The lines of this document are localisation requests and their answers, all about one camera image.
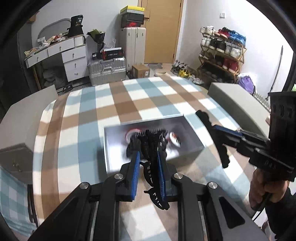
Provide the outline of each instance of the purple bag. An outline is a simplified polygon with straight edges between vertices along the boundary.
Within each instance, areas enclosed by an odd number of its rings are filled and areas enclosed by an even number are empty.
[[[250,94],[253,94],[254,91],[254,84],[252,79],[250,78],[250,76],[244,76],[241,77],[238,80],[238,84],[243,87],[247,92],[249,92]]]

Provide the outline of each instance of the checkered tablecloth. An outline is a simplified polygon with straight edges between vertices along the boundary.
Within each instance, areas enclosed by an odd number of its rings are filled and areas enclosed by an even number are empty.
[[[238,124],[200,87],[180,77],[163,75],[89,87],[59,97],[43,112],[33,160],[34,200],[39,222],[81,182],[106,179],[103,128],[127,121],[184,114],[205,146],[194,162],[177,166],[193,181],[217,182],[246,212],[254,167],[228,148],[230,165],[223,169],[213,141],[197,110],[206,111],[213,124],[237,130]],[[177,240],[177,205],[156,208],[140,175],[137,196],[120,204],[121,240]]]
[[[29,218],[27,194],[27,185],[0,167],[0,212],[11,229],[29,237],[36,225]]]

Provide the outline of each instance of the black sleeve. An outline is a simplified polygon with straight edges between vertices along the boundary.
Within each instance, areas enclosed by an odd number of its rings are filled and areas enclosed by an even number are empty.
[[[279,202],[267,203],[265,211],[271,230],[277,234],[277,238],[281,237],[296,216],[296,194],[292,196],[290,188],[287,188]]]

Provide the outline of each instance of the hand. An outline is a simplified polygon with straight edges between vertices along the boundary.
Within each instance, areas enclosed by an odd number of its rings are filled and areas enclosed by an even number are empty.
[[[270,198],[271,202],[279,202],[283,198],[288,187],[287,181],[274,181],[268,182],[266,184],[264,184],[263,182],[263,171],[257,168],[253,172],[253,178],[250,185],[249,201],[251,207],[254,207],[257,204],[261,203],[263,195],[266,192],[273,193]]]

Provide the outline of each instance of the drawer knob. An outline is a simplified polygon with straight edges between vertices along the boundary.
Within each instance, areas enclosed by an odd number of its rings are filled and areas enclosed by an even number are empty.
[[[22,172],[19,164],[13,163],[13,166],[17,169],[18,172]]]

